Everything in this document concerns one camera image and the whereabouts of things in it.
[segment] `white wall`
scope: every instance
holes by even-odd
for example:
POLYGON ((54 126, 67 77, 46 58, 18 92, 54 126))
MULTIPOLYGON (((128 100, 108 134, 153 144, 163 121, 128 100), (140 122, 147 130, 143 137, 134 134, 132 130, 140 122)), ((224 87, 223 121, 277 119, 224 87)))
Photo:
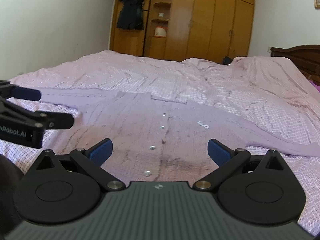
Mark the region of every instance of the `white wall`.
POLYGON ((314 0, 256 0, 249 56, 269 56, 269 46, 305 44, 320 44, 320 10, 314 0))
POLYGON ((108 49, 114 0, 0 0, 0 79, 108 49))

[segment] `shirt button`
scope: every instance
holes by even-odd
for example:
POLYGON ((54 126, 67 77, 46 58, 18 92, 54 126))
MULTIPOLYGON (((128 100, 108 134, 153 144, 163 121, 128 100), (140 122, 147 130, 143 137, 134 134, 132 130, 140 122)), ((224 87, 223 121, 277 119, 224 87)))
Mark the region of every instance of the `shirt button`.
POLYGON ((151 175, 151 171, 144 171, 144 176, 149 177, 151 175))

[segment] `blue gripper pad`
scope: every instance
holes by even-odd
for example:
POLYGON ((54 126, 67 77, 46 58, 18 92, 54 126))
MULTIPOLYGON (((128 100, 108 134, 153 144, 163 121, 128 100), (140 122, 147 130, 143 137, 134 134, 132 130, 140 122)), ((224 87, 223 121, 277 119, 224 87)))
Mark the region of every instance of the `blue gripper pad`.
POLYGON ((208 142, 208 155, 220 167, 231 160, 232 150, 223 146, 217 140, 211 139, 208 142))
POLYGON ((16 87, 11 91, 11 96, 30 101, 39 101, 41 99, 41 92, 35 89, 16 87))
POLYGON ((92 160, 99 167, 110 158, 113 151, 113 144, 110 139, 104 139, 98 144, 84 152, 84 155, 92 160))

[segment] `logo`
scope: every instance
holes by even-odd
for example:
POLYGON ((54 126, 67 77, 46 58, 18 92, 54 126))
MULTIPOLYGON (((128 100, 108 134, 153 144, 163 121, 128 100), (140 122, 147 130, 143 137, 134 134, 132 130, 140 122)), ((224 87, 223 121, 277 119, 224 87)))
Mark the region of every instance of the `logo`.
POLYGON ((27 136, 27 132, 24 131, 19 131, 19 130, 12 130, 11 128, 7 128, 4 125, 0 126, 0 131, 1 132, 5 132, 5 133, 9 133, 9 134, 13 134, 16 136, 21 136, 21 137, 26 137, 27 136))
POLYGON ((158 185, 155 186, 155 188, 156 188, 156 189, 162 189, 163 186, 162 186, 161 184, 158 184, 158 185))

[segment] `black bag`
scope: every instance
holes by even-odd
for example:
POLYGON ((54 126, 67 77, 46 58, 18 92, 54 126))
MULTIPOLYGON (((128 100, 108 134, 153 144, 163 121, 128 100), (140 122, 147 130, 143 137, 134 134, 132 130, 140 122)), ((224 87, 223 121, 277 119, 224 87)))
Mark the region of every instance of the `black bag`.
POLYGON ((226 56, 223 58, 223 65, 229 65, 232 63, 232 61, 233 61, 233 59, 226 56))
POLYGON ((143 30, 144 0, 120 0, 124 6, 120 12, 117 28, 124 30, 143 30))

